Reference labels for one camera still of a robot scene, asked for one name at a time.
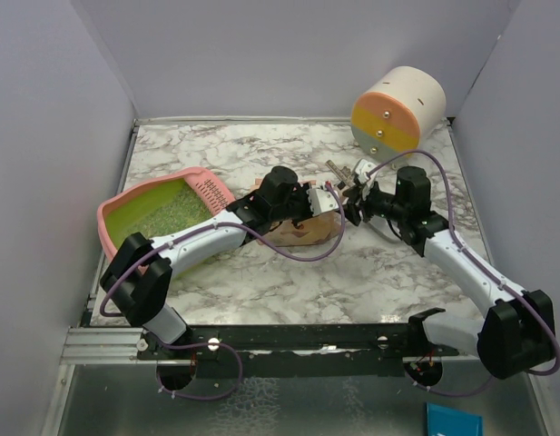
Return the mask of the white bag sealing clip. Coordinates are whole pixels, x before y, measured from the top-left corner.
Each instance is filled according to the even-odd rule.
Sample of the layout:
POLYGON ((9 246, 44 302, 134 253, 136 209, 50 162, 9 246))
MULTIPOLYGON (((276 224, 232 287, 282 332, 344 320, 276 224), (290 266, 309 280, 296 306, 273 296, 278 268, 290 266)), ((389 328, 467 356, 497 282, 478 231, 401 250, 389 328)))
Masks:
POLYGON ((353 187, 354 176, 347 166, 338 167, 332 160, 327 160, 325 165, 333 172, 338 179, 338 187, 343 190, 345 187, 353 187))

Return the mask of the peach cat litter bag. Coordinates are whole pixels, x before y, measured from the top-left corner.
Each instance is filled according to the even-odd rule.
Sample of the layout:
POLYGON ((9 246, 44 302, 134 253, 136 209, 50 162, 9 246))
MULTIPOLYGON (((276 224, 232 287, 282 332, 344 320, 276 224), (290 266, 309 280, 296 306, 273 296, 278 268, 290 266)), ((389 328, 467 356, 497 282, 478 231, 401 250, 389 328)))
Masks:
POLYGON ((292 221, 272 222, 256 227, 263 239, 278 247, 311 246, 327 243, 336 238, 341 230, 337 212, 324 213, 294 225, 292 221))

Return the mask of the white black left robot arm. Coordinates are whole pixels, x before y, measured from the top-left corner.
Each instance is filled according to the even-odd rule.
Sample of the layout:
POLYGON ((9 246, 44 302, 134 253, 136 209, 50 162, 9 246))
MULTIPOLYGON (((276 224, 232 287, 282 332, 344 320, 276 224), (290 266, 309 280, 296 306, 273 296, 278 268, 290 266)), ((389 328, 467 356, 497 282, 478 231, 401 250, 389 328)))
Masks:
POLYGON ((215 254, 234 250, 269 233, 277 223, 301 223, 313 216, 315 192, 289 168, 275 166, 260 186, 211 219, 153 239, 127 237, 101 279, 107 298, 132 327, 158 338, 158 347, 176 359, 189 349, 187 322, 166 302, 179 273, 215 254))

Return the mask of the silver metal litter scoop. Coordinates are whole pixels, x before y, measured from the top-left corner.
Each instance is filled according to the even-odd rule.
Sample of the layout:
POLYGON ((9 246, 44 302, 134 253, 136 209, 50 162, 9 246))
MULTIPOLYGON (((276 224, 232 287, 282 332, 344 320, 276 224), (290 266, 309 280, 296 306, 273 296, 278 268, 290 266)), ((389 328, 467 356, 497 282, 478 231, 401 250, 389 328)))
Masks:
POLYGON ((390 229, 387 220, 384 218, 375 216, 367 223, 367 226, 384 241, 389 243, 401 242, 401 239, 390 229))

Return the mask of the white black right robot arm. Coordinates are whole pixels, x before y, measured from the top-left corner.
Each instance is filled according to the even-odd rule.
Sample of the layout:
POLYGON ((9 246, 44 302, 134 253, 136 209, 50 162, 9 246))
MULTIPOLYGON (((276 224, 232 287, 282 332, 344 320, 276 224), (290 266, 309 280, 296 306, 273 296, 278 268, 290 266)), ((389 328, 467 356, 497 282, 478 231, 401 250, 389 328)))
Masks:
POLYGON ((494 377, 504 380, 555 358, 553 304, 542 291, 526 291, 471 251, 431 202, 424 169, 402 167, 394 193, 382 191, 372 173, 375 164, 357 162, 345 212, 353 224, 374 217, 395 223, 400 239, 439 267, 474 303, 482 320, 459 318, 433 309, 410 318, 408 348, 426 355, 449 346, 476 356, 494 377))

